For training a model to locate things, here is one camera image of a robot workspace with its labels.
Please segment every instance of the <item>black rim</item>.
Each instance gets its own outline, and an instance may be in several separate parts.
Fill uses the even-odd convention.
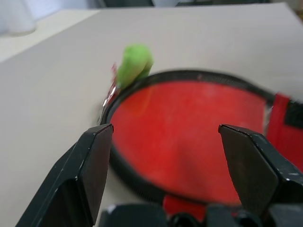
[[[110,123],[110,120],[115,110],[126,98],[128,98],[134,92],[153,84],[174,81],[174,80],[178,80],[178,81],[194,80],[194,81],[212,82],[212,83],[228,85],[231,87],[235,87],[241,90],[254,93],[264,98],[267,101],[268,105],[272,105],[275,99],[275,96],[273,94],[235,76],[216,73],[216,72],[197,71],[197,70],[167,71],[167,72],[157,73],[149,77],[143,78],[141,80],[138,80],[133,84],[131,84],[128,88],[123,90],[104,110],[101,124]],[[187,198],[182,195],[168,192],[144,180],[122,158],[122,156],[119,154],[114,144],[112,144],[111,147],[111,155],[109,162],[112,169],[120,177],[120,179],[124,183],[126,183],[126,185],[130,189],[132,189],[136,194],[138,194],[140,197],[144,198],[145,200],[162,204],[164,196],[169,194],[199,204],[208,204],[211,202],[211,201],[197,201],[192,198]]]

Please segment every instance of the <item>red strap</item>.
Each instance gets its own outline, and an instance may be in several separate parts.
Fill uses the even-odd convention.
[[[289,98],[277,94],[270,115],[267,138],[269,142],[303,171],[303,130],[284,124]]]
[[[170,215],[186,212],[200,221],[203,220],[206,211],[206,206],[204,205],[188,202],[186,200],[171,195],[166,195],[164,197],[163,208],[166,213]]]

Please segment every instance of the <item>beige surface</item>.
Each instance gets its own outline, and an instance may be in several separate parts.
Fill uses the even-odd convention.
[[[23,36],[0,35],[0,62],[83,21],[99,10],[64,10],[37,21],[37,30]]]
[[[55,161],[94,125],[123,48],[143,42],[153,71],[241,75],[303,99],[303,28],[284,4],[102,10],[0,63],[0,221],[13,226]],[[138,201],[109,174],[102,208]]]

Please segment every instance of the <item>green object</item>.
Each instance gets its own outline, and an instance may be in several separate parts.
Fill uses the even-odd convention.
[[[122,64],[118,68],[116,82],[124,89],[136,79],[147,77],[153,65],[150,49],[143,44],[132,44],[125,48]]]

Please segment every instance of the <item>red circular object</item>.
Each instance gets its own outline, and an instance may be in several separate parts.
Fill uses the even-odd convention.
[[[266,101],[211,82],[168,81],[139,89],[114,111],[113,143],[146,181],[196,201],[239,204],[220,124],[263,131]]]

